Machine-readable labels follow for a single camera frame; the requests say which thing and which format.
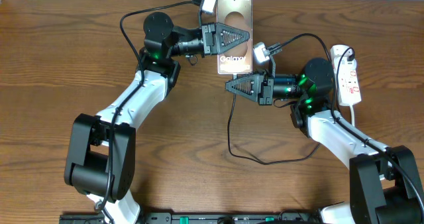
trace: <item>power strip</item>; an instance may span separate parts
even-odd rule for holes
[[[337,66],[339,65],[340,59],[342,59],[339,71],[339,87],[337,91],[339,93],[339,105],[352,106],[361,101],[358,76],[356,73],[356,59],[348,61],[348,57],[352,55],[352,50],[349,50],[343,57],[343,52],[349,46],[346,45],[334,45],[331,48],[331,58],[333,59],[334,73],[337,74]]]

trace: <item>white robotic arm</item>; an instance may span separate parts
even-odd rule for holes
[[[371,139],[364,133],[353,127],[338,111],[335,111],[340,121],[364,139]],[[378,152],[363,144],[356,137],[348,133],[331,116],[331,111],[321,111],[307,118],[308,133],[311,139],[320,142],[327,147],[348,169],[349,160],[359,154],[374,155]],[[380,150],[386,151],[387,145],[374,141]]]
[[[118,97],[118,99],[106,109],[97,113],[101,121],[107,123],[112,121],[116,107],[136,89],[140,80],[141,71],[138,71],[130,86]],[[145,70],[143,86],[124,104],[115,122],[116,125],[126,123],[137,130],[153,107],[165,99],[167,89],[167,78],[161,76],[161,74],[157,72]],[[105,146],[109,145],[105,140],[103,140],[101,144]],[[103,200],[103,197],[95,194],[88,194],[87,197],[94,201],[94,203]],[[115,223],[134,224],[140,214],[140,205],[133,199],[130,190],[128,190],[123,199],[117,200],[115,203],[108,201],[105,205],[105,209],[109,217],[111,217]],[[105,221],[110,223],[107,216],[105,217]]]

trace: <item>black cable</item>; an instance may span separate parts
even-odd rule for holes
[[[296,104],[297,103],[297,101],[290,101],[290,102],[287,102],[287,103],[285,103],[285,104],[283,104],[283,105],[280,105],[280,106],[278,106],[278,105],[276,105],[276,101],[279,101],[280,99],[275,99],[273,102],[272,102],[272,105],[274,105],[274,107],[277,107],[277,108],[283,108],[283,107],[286,107],[286,106],[289,106],[289,105],[294,105],[294,104]]]
[[[101,212],[109,219],[109,224],[115,224],[115,220],[113,220],[111,214],[106,209],[103,209]]]
[[[392,164],[392,166],[406,179],[407,183],[411,186],[412,190],[414,191],[415,195],[417,196],[417,200],[418,200],[418,204],[421,210],[421,222],[424,221],[424,204],[423,204],[423,198],[419,195],[418,189],[417,187],[413,184],[411,178],[407,175],[407,173],[405,172],[405,170],[399,166],[399,164],[397,164],[390,156],[388,156],[383,150],[379,149],[377,146],[375,146],[374,144],[372,144],[370,142],[370,139],[364,139],[362,138],[360,135],[356,134],[354,131],[352,131],[350,128],[348,128],[345,124],[343,124],[340,121],[340,117],[336,117],[335,113],[334,113],[334,106],[335,106],[335,101],[336,101],[336,87],[339,87],[339,68],[340,68],[340,64],[342,61],[343,56],[349,51],[352,50],[353,54],[354,54],[354,50],[353,48],[347,48],[345,50],[345,52],[343,52],[343,55],[341,56],[341,59],[339,60],[339,64],[337,65],[337,75],[334,78],[333,75],[333,79],[336,82],[333,82],[333,100],[331,102],[331,116],[333,116],[333,119],[347,132],[349,132],[351,135],[353,135],[355,138],[357,138],[358,140],[360,140],[361,142],[363,142],[365,145],[368,145],[370,148],[372,148],[373,150],[377,151],[378,154],[380,154],[383,158],[385,158],[390,164]]]
[[[317,35],[311,34],[311,33],[308,33],[308,32],[295,36],[294,38],[292,38],[292,39],[284,42],[283,44],[277,46],[277,48],[275,48],[275,50],[280,49],[280,48],[284,47],[285,45],[287,45],[287,44],[289,44],[289,43],[291,43],[291,42],[295,41],[296,39],[301,38],[303,36],[312,36],[312,37],[316,38],[321,43],[321,45],[323,46],[324,52],[325,52],[325,55],[327,55],[328,61],[331,62],[331,56],[330,56],[329,51],[328,51],[327,47],[325,46],[325,43],[323,42],[323,40],[320,39]]]
[[[294,209],[287,209],[287,210],[282,211],[282,212],[278,215],[278,220],[282,220],[282,219],[283,219],[283,214],[287,213],[288,211],[295,211],[295,212],[299,215],[300,219],[301,219],[302,221],[304,221],[304,220],[303,220],[303,217],[300,215],[300,213],[299,213],[297,210],[294,210]]]
[[[112,169],[112,167],[113,167],[113,142],[114,142],[114,139],[115,139],[115,122],[117,120],[118,114],[121,112],[125,103],[142,87],[142,85],[144,83],[144,68],[142,66],[141,58],[138,55],[136,48],[134,47],[133,43],[131,42],[130,38],[128,37],[128,35],[126,34],[126,32],[124,30],[124,26],[123,26],[124,19],[129,17],[129,16],[132,16],[132,15],[137,15],[137,14],[151,12],[151,11],[157,11],[157,10],[160,10],[160,9],[167,9],[167,8],[175,7],[175,6],[178,6],[178,5],[185,5],[185,4],[190,4],[190,3],[193,3],[193,1],[183,1],[183,2],[179,2],[179,3],[174,3],[172,5],[166,5],[166,6],[162,6],[162,7],[144,9],[144,10],[141,10],[141,11],[135,11],[135,12],[127,13],[126,15],[124,15],[121,18],[121,21],[119,22],[119,27],[121,28],[121,32],[124,35],[125,39],[127,40],[128,44],[130,45],[131,50],[134,52],[134,55],[137,58],[138,66],[139,66],[140,71],[141,71],[141,80],[138,83],[138,85],[135,87],[135,89],[115,109],[115,113],[113,114],[111,125],[109,126],[109,156],[107,157],[107,161],[109,163],[109,168],[108,168],[108,173],[107,173],[107,186],[106,186],[105,197],[103,198],[101,203],[96,203],[95,206],[94,206],[94,210],[98,213],[105,208],[105,205],[107,203],[107,200],[108,200],[109,194],[111,193],[111,188],[112,188],[112,181],[113,181],[113,177],[112,177],[112,171],[113,171],[113,169]]]
[[[236,158],[244,158],[247,160],[251,160],[253,162],[257,162],[258,164],[261,165],[271,165],[271,164],[284,164],[284,163],[288,163],[288,162],[300,162],[300,161],[304,161],[307,160],[308,158],[311,158],[313,156],[313,154],[315,154],[315,152],[317,152],[318,148],[321,146],[321,144],[317,144],[317,146],[312,150],[312,152],[310,154],[308,154],[307,156],[303,157],[303,158],[298,158],[298,159],[293,159],[293,160],[280,160],[280,161],[273,161],[273,162],[264,162],[262,160],[260,160],[259,158],[250,158],[250,157],[246,157],[246,156],[241,156],[241,155],[237,155],[237,154],[233,154],[233,152],[231,152],[231,143],[230,143],[230,124],[231,124],[231,120],[233,119],[233,113],[234,113],[234,107],[236,105],[236,94],[234,94],[233,97],[233,106],[231,107],[231,112],[230,112],[230,117],[228,118],[228,125],[227,125],[227,136],[228,136],[228,151],[230,152],[230,154]]]
[[[201,28],[201,6],[200,6],[200,9],[199,9],[197,16],[198,16],[198,19],[199,19],[199,28]]]

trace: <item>wooden surface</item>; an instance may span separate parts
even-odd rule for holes
[[[64,183],[71,126],[108,106],[134,76],[136,59],[119,30],[129,11],[181,0],[3,0],[0,5],[0,223],[57,223],[93,203]],[[254,43],[318,34],[330,48],[357,53],[362,102],[356,124],[391,146],[405,145],[424,178],[424,2],[254,0]],[[197,7],[166,12],[197,26]],[[125,22],[140,48],[147,15]],[[324,53],[302,38],[276,56],[278,72],[298,73]],[[191,67],[137,132],[131,191],[145,207],[175,212],[278,212],[349,199],[348,170],[325,147],[300,163],[261,166],[233,158],[226,124],[232,95],[216,57]],[[265,159],[305,156],[315,142],[293,128],[290,109],[239,98],[234,145]]]

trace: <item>green led light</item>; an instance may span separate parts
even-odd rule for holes
[[[158,59],[159,58],[159,53],[153,53],[152,54],[152,57],[155,58],[155,59]]]
[[[299,85],[303,85],[306,81],[307,81],[307,78],[302,78],[302,80],[300,80],[299,82]]]
[[[313,96],[317,92],[317,85],[313,84],[309,90],[307,90],[307,94],[309,96]]]

